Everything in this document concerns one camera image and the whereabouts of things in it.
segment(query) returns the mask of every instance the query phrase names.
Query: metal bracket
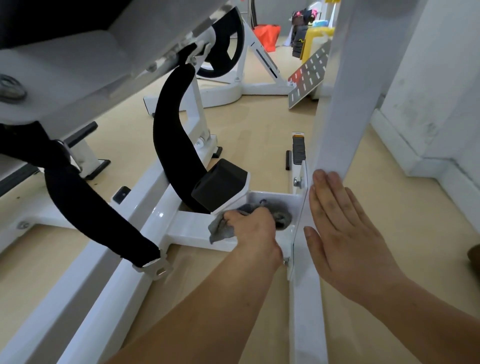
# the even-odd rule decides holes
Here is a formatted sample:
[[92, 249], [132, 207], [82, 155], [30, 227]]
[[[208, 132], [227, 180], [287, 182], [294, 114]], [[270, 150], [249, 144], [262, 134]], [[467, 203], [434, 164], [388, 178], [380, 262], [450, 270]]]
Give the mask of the metal bracket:
[[173, 271], [172, 265], [167, 261], [167, 254], [164, 253], [162, 249], [160, 249], [159, 259], [152, 260], [141, 268], [136, 265], [132, 265], [132, 267], [137, 272], [145, 273], [153, 280], [159, 280], [166, 277]]

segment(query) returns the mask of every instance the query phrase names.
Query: wooden floor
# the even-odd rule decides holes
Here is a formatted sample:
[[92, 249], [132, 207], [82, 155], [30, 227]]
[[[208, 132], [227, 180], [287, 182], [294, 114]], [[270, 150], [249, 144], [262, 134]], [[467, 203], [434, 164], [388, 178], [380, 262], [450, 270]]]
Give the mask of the wooden floor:
[[[285, 77], [298, 66], [291, 50], [279, 48], [272, 58]], [[249, 82], [268, 81], [268, 74], [249, 54]], [[87, 142], [99, 158], [112, 164], [92, 186], [107, 200], [123, 185], [133, 187], [155, 160], [152, 118], [142, 97], [158, 94], [164, 79], [132, 96], [102, 117]], [[321, 100], [320, 112], [328, 100]], [[252, 173], [251, 188], [288, 192], [285, 151], [291, 132], [312, 129], [316, 103], [302, 101], [289, 111], [286, 97], [242, 97], [205, 111], [211, 132], [224, 148], [222, 157]], [[440, 298], [480, 317], [480, 284], [466, 251], [479, 237], [435, 180], [407, 178], [372, 128], [358, 148], [346, 185], [363, 203], [384, 234], [406, 274]], [[0, 199], [0, 218], [29, 193], [44, 188], [36, 175]], [[77, 231], [37, 226], [0, 255], [0, 349], [84, 248]], [[142, 334], [193, 290], [226, 253], [172, 246], [174, 272], [154, 282], [126, 338]], [[362, 307], [322, 282], [330, 364], [416, 363], [416, 359]], [[288, 363], [288, 282], [282, 267], [244, 351], [243, 364]]]

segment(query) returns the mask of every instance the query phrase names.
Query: black rubber pad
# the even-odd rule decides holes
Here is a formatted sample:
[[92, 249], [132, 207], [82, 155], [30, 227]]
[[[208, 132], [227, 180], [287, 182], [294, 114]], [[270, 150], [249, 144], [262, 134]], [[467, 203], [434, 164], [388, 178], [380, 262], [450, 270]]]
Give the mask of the black rubber pad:
[[294, 136], [293, 138], [293, 164], [301, 165], [305, 160], [305, 138], [303, 136]]

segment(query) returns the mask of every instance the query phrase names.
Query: cleaning rag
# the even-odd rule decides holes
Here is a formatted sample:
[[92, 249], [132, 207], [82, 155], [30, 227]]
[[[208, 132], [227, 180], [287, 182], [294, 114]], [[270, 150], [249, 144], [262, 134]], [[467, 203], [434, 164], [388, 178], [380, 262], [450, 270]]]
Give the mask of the cleaning rag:
[[[277, 230], [284, 230], [292, 222], [292, 214], [290, 214], [287, 208], [282, 203], [268, 202], [267, 200], [261, 200], [258, 204], [244, 204], [236, 210], [243, 216], [250, 215], [256, 208], [267, 208], [275, 220], [275, 228]], [[220, 240], [231, 238], [235, 236], [233, 227], [227, 224], [227, 221], [223, 218], [223, 212], [208, 225], [210, 231], [210, 243], [219, 242]]]

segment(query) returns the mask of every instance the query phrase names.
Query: bag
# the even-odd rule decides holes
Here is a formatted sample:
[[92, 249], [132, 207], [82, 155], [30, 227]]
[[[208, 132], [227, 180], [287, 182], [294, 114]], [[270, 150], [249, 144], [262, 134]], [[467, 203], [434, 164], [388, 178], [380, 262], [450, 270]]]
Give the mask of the bag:
[[280, 35], [279, 25], [257, 25], [253, 32], [267, 52], [275, 52], [275, 44]]

